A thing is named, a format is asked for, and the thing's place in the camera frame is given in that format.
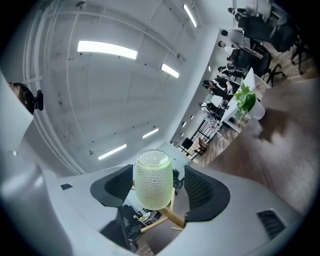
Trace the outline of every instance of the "green leaves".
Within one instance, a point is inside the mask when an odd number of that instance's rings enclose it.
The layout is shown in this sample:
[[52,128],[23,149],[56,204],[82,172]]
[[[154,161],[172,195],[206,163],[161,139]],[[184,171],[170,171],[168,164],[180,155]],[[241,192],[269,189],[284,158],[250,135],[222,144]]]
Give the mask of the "green leaves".
[[256,95],[250,92],[249,86],[246,86],[243,82],[240,85],[241,91],[236,93],[235,99],[239,107],[239,111],[246,114],[248,113],[256,103]]

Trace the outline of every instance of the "air vent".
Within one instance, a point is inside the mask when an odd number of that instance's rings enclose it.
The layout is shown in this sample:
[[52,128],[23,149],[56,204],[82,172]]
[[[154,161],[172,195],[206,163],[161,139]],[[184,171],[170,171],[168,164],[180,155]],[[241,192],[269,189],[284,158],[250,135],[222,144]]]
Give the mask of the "air vent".
[[257,215],[270,239],[274,239],[286,228],[273,210],[261,211]]
[[73,188],[73,186],[71,186],[70,184],[66,183],[66,184],[62,184],[61,188],[62,188],[62,190],[67,190],[67,189]]

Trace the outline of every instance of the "black headphones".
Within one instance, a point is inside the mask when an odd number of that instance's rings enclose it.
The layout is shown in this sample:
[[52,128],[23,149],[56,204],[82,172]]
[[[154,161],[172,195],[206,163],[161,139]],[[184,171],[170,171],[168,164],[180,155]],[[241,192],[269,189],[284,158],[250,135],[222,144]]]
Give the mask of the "black headphones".
[[22,88],[25,107],[31,113],[31,115],[34,114],[35,109],[39,109],[40,111],[44,109],[44,95],[41,90],[38,90],[36,92],[36,97],[34,97],[32,92],[25,84],[21,82],[15,82],[12,85],[20,86]]

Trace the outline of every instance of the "wooden stand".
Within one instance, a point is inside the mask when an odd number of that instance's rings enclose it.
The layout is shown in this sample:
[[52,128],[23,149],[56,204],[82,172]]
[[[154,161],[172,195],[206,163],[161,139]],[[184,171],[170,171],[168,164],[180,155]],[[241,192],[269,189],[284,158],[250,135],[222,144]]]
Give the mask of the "wooden stand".
[[170,204],[170,209],[168,207],[165,207],[163,209],[158,210],[160,213],[162,213],[165,217],[162,219],[159,219],[155,223],[152,223],[149,226],[146,226],[144,228],[141,228],[140,231],[141,233],[145,233],[146,231],[160,225],[161,223],[165,222],[166,220],[171,220],[173,223],[177,224],[179,227],[176,227],[175,230],[183,230],[182,228],[185,227],[185,221],[180,218],[178,215],[176,215],[173,210],[174,210],[174,204],[175,204],[175,188],[172,189],[172,195],[171,195],[171,204]]
[[172,226],[171,229],[176,230],[176,231],[183,231],[184,230],[183,228],[175,227],[175,226]]
[[176,215],[168,207],[162,208],[162,209],[160,209],[158,211],[160,213],[162,213],[164,216],[166,216],[174,224],[178,225],[180,228],[184,228],[185,227],[185,220],[180,218],[178,215]]

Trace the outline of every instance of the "white ceiling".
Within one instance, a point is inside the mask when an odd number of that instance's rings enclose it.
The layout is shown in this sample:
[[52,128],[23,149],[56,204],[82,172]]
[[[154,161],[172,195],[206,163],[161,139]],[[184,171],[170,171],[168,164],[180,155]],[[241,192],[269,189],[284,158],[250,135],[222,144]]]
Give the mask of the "white ceiling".
[[237,1],[245,0],[196,0],[196,5],[203,16],[203,22],[232,28],[233,16],[228,12],[228,8],[233,7],[233,2]]
[[[196,29],[183,4],[194,7]],[[23,77],[43,77],[29,87],[43,91],[45,109],[36,112],[35,121],[47,144],[53,143],[55,155],[61,151],[64,163],[69,158],[77,170],[92,172],[169,141],[197,90],[221,27],[210,19],[218,10],[205,10],[211,4],[87,0],[80,8],[77,0],[54,0],[51,9],[42,6],[44,14],[25,44]],[[137,58],[80,54],[80,40],[127,47],[138,52]],[[162,63],[178,71],[179,78],[162,72]],[[142,140],[155,128],[159,132]],[[127,148],[98,160],[123,144]]]

